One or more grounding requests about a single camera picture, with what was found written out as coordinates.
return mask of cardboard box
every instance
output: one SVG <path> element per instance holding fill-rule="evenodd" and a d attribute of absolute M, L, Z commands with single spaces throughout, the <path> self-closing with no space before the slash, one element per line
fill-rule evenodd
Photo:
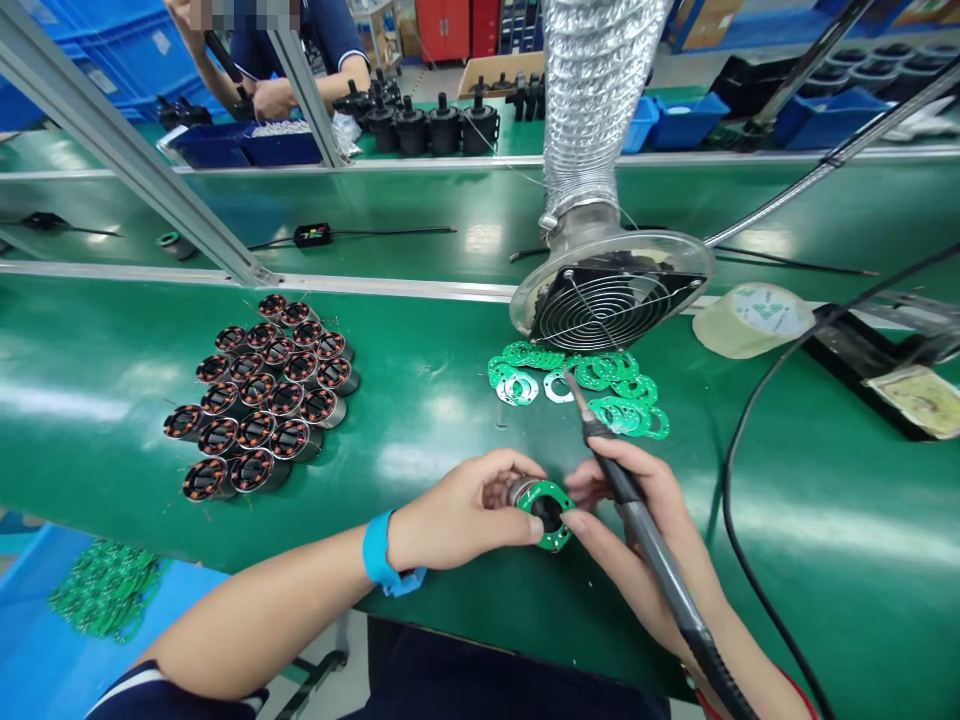
<path fill-rule="evenodd" d="M 682 47 L 678 50 L 702 50 L 719 45 L 727 34 L 727 29 L 737 17 L 744 0 L 707 0 L 694 18 Z M 690 19 L 690 13 L 696 6 L 696 0 L 684 0 L 674 19 L 670 42 L 676 47 L 683 27 Z"/>
<path fill-rule="evenodd" d="M 893 26 L 905 27 L 940 23 L 941 18 L 951 10 L 950 2 L 951 0 L 914 0 L 893 21 Z"/>
<path fill-rule="evenodd" d="M 517 73 L 523 72 L 529 82 L 530 76 L 537 72 L 543 75 L 546 69 L 547 60 L 542 52 L 521 53 L 520 55 L 491 55 L 485 58 L 474 58 L 467 63 L 463 69 L 463 75 L 460 76 L 460 88 L 457 90 L 457 97 L 466 100 L 473 97 L 470 90 L 480 81 L 483 75 L 483 81 L 487 85 L 492 85 L 500 79 L 500 73 L 507 74 L 507 80 L 513 82 Z M 485 97 L 506 97 L 512 90 L 500 90 L 497 92 L 488 91 Z"/>

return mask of worker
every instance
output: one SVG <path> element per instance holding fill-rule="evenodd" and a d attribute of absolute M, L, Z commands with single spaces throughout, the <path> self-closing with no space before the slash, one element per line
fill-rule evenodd
<path fill-rule="evenodd" d="M 728 604 L 670 468 L 620 440 L 592 438 L 590 446 L 635 473 L 727 667 L 757 716 L 815 718 L 813 706 L 763 654 Z M 253 718 L 265 700 L 264 686 L 377 584 L 389 595 L 405 594 L 420 582 L 429 584 L 429 571 L 460 567 L 500 547 L 539 542 L 543 522 L 504 507 L 509 486 L 522 477 L 546 478 L 546 473 L 515 450 L 494 450 L 458 465 L 392 514 L 231 577 L 161 635 L 88 720 Z M 713 717 L 729 718 L 698 671 L 637 549 L 590 514 L 610 496 L 597 461 L 580 465 L 567 488 L 577 503 L 563 516 L 569 529 L 650 635 L 687 668 L 703 702 L 717 713 Z M 322 691 L 318 698 L 315 702 L 322 702 Z M 669 706 L 664 698 L 590 675 L 407 628 L 388 655 L 382 680 L 372 683 L 366 706 L 349 717 L 663 720 Z"/>
<path fill-rule="evenodd" d="M 200 72 L 204 85 L 220 104 L 233 113 L 240 102 L 240 94 L 230 77 L 207 54 L 203 29 L 211 29 L 209 17 L 201 20 L 201 13 L 209 9 L 199 0 L 164 0 L 167 10 L 183 37 Z M 315 72 L 317 90 L 329 105 L 350 92 L 348 82 L 353 80 L 358 90 L 370 87 L 370 68 L 360 42 L 356 23 L 347 9 L 346 0 L 310 0 L 300 2 L 300 36 L 309 56 L 321 62 Z M 230 41 L 230 57 L 243 73 L 243 86 L 253 96 L 256 117 L 260 120 L 279 120 L 290 117 L 297 106 L 297 98 L 285 77 L 283 66 L 273 49 L 266 30 L 257 30 L 255 9 L 237 14 L 233 22 L 237 28 Z"/>

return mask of fan grille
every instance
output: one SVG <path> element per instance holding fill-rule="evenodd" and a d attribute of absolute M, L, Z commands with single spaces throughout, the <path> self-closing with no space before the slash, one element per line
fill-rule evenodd
<path fill-rule="evenodd" d="M 566 267 L 538 304 L 532 341 L 564 350 L 623 350 L 656 326 L 703 277 Z"/>

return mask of soldering iron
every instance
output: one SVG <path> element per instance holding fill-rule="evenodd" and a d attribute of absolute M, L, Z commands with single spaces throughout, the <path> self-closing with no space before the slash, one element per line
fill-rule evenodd
<path fill-rule="evenodd" d="M 563 376 L 580 409 L 580 417 L 583 420 L 583 441 L 587 443 L 587 447 L 592 437 L 616 439 L 617 436 L 613 431 L 600 422 L 596 413 L 587 405 L 583 391 L 573 373 L 565 370 Z M 624 522 L 633 531 L 643 548 L 647 564 L 653 570 L 657 583 L 667 599 L 667 605 L 670 606 L 674 620 L 677 621 L 680 634 L 690 647 L 690 652 L 700 665 L 700 670 L 710 683 L 710 687 L 736 720 L 758 720 L 757 714 L 743 697 L 730 671 L 724 665 L 723 658 L 720 657 L 713 634 L 697 610 L 693 597 L 680 575 L 677 561 L 650 514 L 647 496 L 640 483 L 637 482 L 633 473 L 628 472 L 615 460 L 604 457 L 596 451 L 593 451 L 593 456 L 607 478 L 614 502 L 623 511 Z"/>

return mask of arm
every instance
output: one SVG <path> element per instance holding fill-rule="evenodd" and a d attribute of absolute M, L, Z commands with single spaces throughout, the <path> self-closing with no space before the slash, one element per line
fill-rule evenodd
<path fill-rule="evenodd" d="M 237 103 L 240 102 L 240 94 L 237 92 L 237 86 L 230 77 L 220 70 L 207 55 L 207 45 L 203 38 L 201 30 L 191 29 L 201 25 L 199 18 L 200 7 L 194 4 L 191 8 L 190 0 L 164 0 L 167 11 L 173 17 L 173 22 L 183 38 L 183 44 L 186 45 L 190 57 L 193 58 L 194 65 L 197 66 L 197 72 L 207 89 L 230 113 L 233 113 Z M 247 92 L 253 94 L 256 88 L 255 83 L 248 77 L 243 78 L 243 86 Z"/>
<path fill-rule="evenodd" d="M 494 450 L 451 470 L 390 519 L 397 572 L 446 570 L 505 545 L 533 545 L 543 523 L 504 507 L 507 488 L 543 469 Z M 373 589 L 363 564 L 366 525 L 290 550 L 230 578 L 161 635 L 137 663 L 202 697 L 239 700 L 276 677 L 338 615 Z"/>
<path fill-rule="evenodd" d="M 317 90 L 324 103 L 330 106 L 334 100 L 350 92 L 348 82 L 353 80 L 357 90 L 366 92 L 370 89 L 370 71 L 367 70 L 367 60 L 361 55 L 349 55 L 343 60 L 340 72 L 326 77 L 317 78 Z M 290 111 L 299 105 L 297 96 L 287 78 L 275 80 L 261 80 L 257 83 L 253 96 L 253 105 L 257 117 L 268 120 L 277 120 L 290 117 Z"/>
<path fill-rule="evenodd" d="M 676 556 L 697 609 L 710 627 L 727 668 L 757 716 L 761 720 L 810 720 L 810 711 L 803 697 L 767 658 L 727 602 L 710 554 L 687 512 L 683 491 L 669 466 L 620 440 L 591 438 L 590 447 L 633 472 L 643 486 L 650 512 Z M 570 498 L 582 508 L 565 513 L 567 526 L 617 585 L 651 636 L 680 659 L 710 706 L 730 720 L 729 713 L 707 684 L 680 636 L 656 579 L 642 559 L 639 546 L 628 537 L 631 546 L 628 548 L 599 519 L 583 512 L 593 510 L 597 502 L 610 497 L 597 461 L 590 459 L 577 468 L 567 479 L 567 487 Z"/>

